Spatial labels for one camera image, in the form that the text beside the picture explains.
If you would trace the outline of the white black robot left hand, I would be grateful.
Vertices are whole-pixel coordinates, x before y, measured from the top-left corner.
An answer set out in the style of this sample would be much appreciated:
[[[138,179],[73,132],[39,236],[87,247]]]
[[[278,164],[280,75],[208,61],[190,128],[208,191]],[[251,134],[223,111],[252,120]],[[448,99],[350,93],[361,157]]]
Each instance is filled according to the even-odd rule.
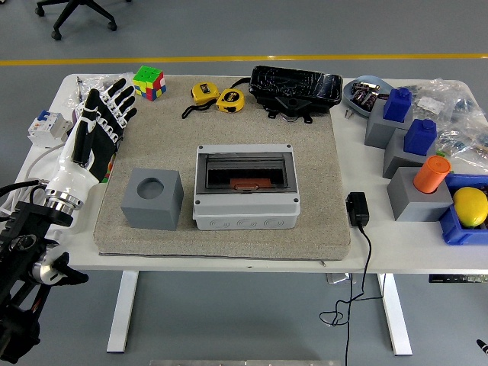
[[[46,187],[50,206],[63,202],[78,210],[91,188],[104,180],[124,130],[137,113],[134,103],[135,88],[125,78],[104,91],[89,91],[60,153],[58,172]]]

